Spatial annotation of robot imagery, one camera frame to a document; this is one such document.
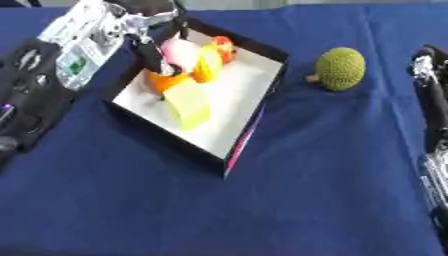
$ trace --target yellow sponge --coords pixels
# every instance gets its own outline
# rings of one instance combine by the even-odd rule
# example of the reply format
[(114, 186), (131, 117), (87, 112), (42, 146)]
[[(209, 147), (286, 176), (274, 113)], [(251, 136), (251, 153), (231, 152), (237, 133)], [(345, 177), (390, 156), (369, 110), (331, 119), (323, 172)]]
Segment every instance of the yellow sponge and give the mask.
[(210, 119), (207, 95), (192, 78), (163, 92), (168, 108), (182, 130), (190, 130)]

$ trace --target table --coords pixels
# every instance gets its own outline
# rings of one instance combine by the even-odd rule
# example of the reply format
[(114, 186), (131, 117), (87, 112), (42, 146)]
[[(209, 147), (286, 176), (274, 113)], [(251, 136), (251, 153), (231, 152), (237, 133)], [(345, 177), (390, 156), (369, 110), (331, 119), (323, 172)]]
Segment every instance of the table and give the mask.
[[(62, 9), (0, 10), (0, 52)], [(448, 48), (448, 5), (310, 5), (196, 17), (291, 54), (278, 93), (227, 180), (100, 100), (122, 51), (64, 120), (0, 178), (2, 255), (442, 255), (416, 169), (424, 122), (405, 73), (424, 43)], [(305, 82), (332, 47), (358, 49), (362, 83)]]

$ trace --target pink object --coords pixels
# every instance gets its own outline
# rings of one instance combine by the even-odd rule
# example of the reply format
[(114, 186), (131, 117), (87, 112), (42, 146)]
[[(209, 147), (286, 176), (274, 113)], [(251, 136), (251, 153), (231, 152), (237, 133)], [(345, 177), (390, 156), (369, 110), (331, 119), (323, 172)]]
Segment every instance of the pink object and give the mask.
[(173, 38), (162, 44), (166, 61), (175, 64), (186, 73), (193, 72), (199, 59), (198, 46), (192, 42)]

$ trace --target box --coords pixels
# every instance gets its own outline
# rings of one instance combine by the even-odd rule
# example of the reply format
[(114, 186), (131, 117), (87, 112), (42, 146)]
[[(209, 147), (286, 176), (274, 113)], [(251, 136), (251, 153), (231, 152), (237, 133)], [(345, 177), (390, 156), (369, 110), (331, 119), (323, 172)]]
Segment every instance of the box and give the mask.
[(121, 121), (138, 124), (133, 127), (227, 176), (260, 121), (267, 96), (280, 83), (288, 55), (196, 19), (189, 19), (188, 28), (187, 39), (199, 45), (209, 44), (213, 36), (228, 36), (237, 47), (236, 59), (223, 67), (218, 78), (200, 84), (211, 102), (209, 121), (182, 130), (166, 103), (143, 84), (146, 79), (138, 64), (107, 88), (105, 101), (126, 118)]

